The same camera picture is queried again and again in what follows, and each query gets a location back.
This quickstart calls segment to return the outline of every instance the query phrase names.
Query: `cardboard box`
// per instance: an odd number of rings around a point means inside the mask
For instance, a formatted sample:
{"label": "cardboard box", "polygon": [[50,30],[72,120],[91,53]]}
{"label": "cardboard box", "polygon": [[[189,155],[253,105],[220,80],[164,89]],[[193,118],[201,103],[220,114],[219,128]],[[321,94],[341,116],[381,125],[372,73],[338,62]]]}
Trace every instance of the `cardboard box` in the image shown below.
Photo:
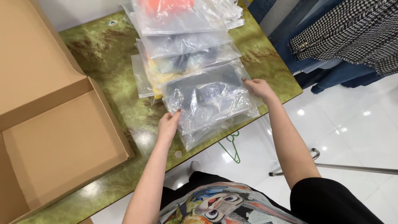
{"label": "cardboard box", "polygon": [[100,87],[38,3],[2,0],[0,18],[0,224],[7,224],[134,153]]}

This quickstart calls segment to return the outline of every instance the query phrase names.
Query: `black and white tweed jacket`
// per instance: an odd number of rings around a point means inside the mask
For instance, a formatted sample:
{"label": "black and white tweed jacket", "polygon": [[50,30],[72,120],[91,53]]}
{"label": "black and white tweed jacket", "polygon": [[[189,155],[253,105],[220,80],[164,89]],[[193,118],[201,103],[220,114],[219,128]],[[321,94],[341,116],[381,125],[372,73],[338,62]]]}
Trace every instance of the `black and white tweed jacket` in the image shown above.
{"label": "black and white tweed jacket", "polygon": [[398,73],[398,0],[345,0],[289,41],[296,60],[339,58]]}

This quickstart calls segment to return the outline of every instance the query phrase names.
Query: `woman's hand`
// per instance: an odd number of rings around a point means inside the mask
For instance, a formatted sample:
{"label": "woman's hand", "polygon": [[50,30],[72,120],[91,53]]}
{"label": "woman's hand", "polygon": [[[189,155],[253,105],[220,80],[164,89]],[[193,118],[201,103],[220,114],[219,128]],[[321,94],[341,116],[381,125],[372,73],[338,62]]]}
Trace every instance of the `woman's hand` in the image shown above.
{"label": "woman's hand", "polygon": [[278,96],[268,85],[267,81],[263,79],[247,80],[245,78],[242,78],[242,80],[246,85],[248,85],[253,90],[256,96],[263,99],[265,104],[268,104],[272,100],[279,101]]}
{"label": "woman's hand", "polygon": [[168,144],[169,146],[171,145],[176,134],[177,120],[180,113],[181,109],[178,109],[174,115],[171,113],[166,113],[163,115],[158,126],[158,142],[161,142],[162,144]]}

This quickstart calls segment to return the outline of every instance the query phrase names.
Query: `table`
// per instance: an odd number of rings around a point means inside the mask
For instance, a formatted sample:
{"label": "table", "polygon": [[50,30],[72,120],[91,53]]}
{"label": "table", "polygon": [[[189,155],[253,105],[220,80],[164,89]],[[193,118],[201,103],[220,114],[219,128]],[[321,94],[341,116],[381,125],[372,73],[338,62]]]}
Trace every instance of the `table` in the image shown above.
{"label": "table", "polygon": [[[252,79],[265,79],[282,103],[302,93],[292,74],[264,35],[243,1],[245,25],[229,31],[242,53],[240,60]],[[136,153],[132,158],[104,176],[52,204],[20,223],[75,224],[134,191],[157,139],[157,125],[165,114],[162,103],[150,105],[149,98],[138,98],[133,76],[131,55],[138,54],[134,46],[139,37],[124,12],[76,26],[60,32],[64,42],[86,75],[98,82],[108,99],[121,127]],[[118,23],[109,26],[108,22]],[[259,108],[268,113],[266,105]],[[228,131],[185,151],[178,135],[171,145],[166,170],[184,162],[212,144],[237,131],[253,120],[236,125]],[[174,153],[181,150],[182,157]]]}

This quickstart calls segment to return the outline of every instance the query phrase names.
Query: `black t-shirt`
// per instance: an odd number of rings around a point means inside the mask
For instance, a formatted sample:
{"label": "black t-shirt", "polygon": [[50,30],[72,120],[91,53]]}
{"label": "black t-shirt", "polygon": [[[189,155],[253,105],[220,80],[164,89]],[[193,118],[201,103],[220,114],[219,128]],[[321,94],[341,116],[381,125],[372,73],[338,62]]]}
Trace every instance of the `black t-shirt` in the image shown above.
{"label": "black t-shirt", "polygon": [[346,187],[325,178],[296,183],[290,206],[247,185],[194,172],[179,189],[163,189],[158,224],[382,224]]}

